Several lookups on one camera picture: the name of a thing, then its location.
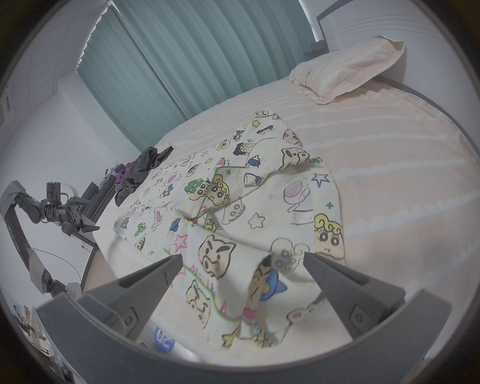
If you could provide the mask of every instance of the green curtain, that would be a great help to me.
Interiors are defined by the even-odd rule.
[[[186,120],[112,9],[96,25],[77,71],[140,151]]]
[[[298,0],[115,0],[132,38],[188,118],[311,59]]]

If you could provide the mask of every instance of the air conditioner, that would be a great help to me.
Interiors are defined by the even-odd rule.
[[[10,89],[7,85],[5,91],[0,96],[0,131],[5,128],[13,118],[11,100]]]

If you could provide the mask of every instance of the bed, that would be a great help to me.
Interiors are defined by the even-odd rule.
[[[334,175],[346,266],[402,286],[406,299],[427,287],[453,304],[429,353],[433,356],[458,325],[478,285],[480,160],[454,118],[430,100],[435,97],[419,97],[404,86],[399,90],[390,85],[398,84],[392,79],[371,80],[327,105],[313,103],[290,79],[279,80],[195,116],[156,147],[173,146],[168,161],[180,160],[233,135],[259,108],[277,112],[304,148],[321,156]],[[465,129],[471,128],[469,117],[463,119]],[[123,204],[132,204],[140,192],[141,188]],[[140,253],[112,230],[121,213],[111,201],[94,234],[118,277],[147,262],[139,262]],[[179,305],[182,300],[169,290],[152,322],[167,334],[178,333],[177,324],[185,324],[188,317],[187,306]],[[205,362],[237,366],[287,363],[350,340],[328,302],[293,325],[275,348],[260,349],[239,340],[219,354],[203,339],[176,338]]]

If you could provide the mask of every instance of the pillow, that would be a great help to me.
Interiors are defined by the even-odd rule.
[[[313,91],[306,93],[316,104],[327,104],[391,67],[404,50],[403,41],[377,36],[300,63],[290,77]]]

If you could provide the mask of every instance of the headboard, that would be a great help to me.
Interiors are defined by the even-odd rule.
[[[412,1],[337,0],[317,22],[327,52],[378,35],[404,41],[405,53],[383,73],[385,82],[403,85],[444,112],[479,154],[480,97],[454,49]]]

